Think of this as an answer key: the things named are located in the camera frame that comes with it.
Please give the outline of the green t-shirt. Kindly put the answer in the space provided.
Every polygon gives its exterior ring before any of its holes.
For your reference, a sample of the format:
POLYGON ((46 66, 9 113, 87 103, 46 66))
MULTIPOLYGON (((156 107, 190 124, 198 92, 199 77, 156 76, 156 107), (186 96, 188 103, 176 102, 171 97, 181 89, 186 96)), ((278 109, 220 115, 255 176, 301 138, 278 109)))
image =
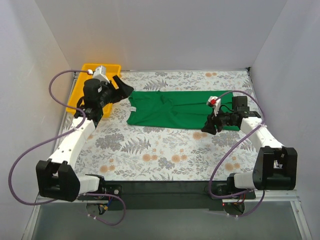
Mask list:
POLYGON ((128 98, 131 108, 127 123, 132 126, 200 130, 212 109, 211 96, 221 91, 133 91, 128 98))

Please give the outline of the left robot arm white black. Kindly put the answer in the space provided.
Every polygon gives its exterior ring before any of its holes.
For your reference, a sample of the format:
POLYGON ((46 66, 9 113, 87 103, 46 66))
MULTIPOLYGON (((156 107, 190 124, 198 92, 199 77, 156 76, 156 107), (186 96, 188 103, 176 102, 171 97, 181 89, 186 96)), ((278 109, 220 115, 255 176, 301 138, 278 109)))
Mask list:
POLYGON ((106 196, 104 178, 74 171, 78 156, 88 137, 96 130, 104 113, 103 108, 128 98, 134 88, 115 75, 114 83, 91 78, 84 82, 83 97, 77 103, 73 118, 74 128, 48 160, 36 165, 39 194, 42 197, 73 202, 81 194, 89 193, 95 200, 106 196))

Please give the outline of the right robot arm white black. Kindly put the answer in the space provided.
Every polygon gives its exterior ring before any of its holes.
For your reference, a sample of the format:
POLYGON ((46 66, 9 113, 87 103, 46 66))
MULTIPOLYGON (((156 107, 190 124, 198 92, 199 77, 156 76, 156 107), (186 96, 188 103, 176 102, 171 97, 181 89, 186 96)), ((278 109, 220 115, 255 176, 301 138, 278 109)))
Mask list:
POLYGON ((258 152, 253 171, 231 176, 233 182, 226 186, 230 198, 239 198, 245 189, 290 191, 295 188, 297 151, 276 140, 259 113, 250 110, 246 96, 234 96, 230 112, 222 111, 221 100, 216 96, 211 96, 207 105, 212 113, 207 116, 202 132, 215 135, 223 127, 238 127, 258 152))

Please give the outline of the yellow plastic bin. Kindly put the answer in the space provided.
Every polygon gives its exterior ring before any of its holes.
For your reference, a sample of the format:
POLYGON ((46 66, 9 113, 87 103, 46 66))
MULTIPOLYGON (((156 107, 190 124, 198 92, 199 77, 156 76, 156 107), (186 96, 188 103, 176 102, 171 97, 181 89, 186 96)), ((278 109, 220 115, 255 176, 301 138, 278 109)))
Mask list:
MULTIPOLYGON (((85 63, 82 66, 82 70, 86 71, 88 69, 90 70, 95 70, 99 66, 104 66, 106 68, 106 77, 108 80, 111 81, 113 86, 118 89, 119 87, 117 86, 116 82, 113 79, 113 76, 117 75, 118 77, 121 76, 121 65, 119 64, 109 64, 109 63, 85 63)), ((83 87, 84 87, 84 82, 88 79, 91 79, 92 76, 88 75, 84 72, 80 72, 77 75, 77 80, 75 82, 74 88, 71 92, 71 96, 68 100, 68 105, 72 107, 76 107, 79 99, 84 96, 83 93, 83 87)), ((108 118, 112 112, 113 104, 109 103, 103 108, 103 118, 108 118)))

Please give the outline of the floral patterned table mat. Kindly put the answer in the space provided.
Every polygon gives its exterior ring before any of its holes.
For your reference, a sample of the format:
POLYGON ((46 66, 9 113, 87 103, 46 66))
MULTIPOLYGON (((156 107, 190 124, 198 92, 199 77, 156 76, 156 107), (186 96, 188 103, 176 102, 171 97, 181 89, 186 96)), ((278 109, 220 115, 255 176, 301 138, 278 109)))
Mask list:
MULTIPOLYGON (((137 91, 221 91, 254 95, 247 71, 127 71, 120 78, 137 91)), ((74 171, 106 180, 208 181, 250 172, 258 156, 240 131, 131 126, 130 103, 116 103, 82 148, 74 171)))

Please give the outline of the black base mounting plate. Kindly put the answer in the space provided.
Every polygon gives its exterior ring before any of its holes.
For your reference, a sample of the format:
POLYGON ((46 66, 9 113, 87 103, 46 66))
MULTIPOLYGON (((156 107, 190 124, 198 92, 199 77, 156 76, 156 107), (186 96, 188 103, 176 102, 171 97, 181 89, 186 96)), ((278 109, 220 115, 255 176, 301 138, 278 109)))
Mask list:
POLYGON ((207 209, 222 211, 223 200, 208 193, 208 182, 201 181, 110 181, 102 189, 118 196, 127 210, 207 209))

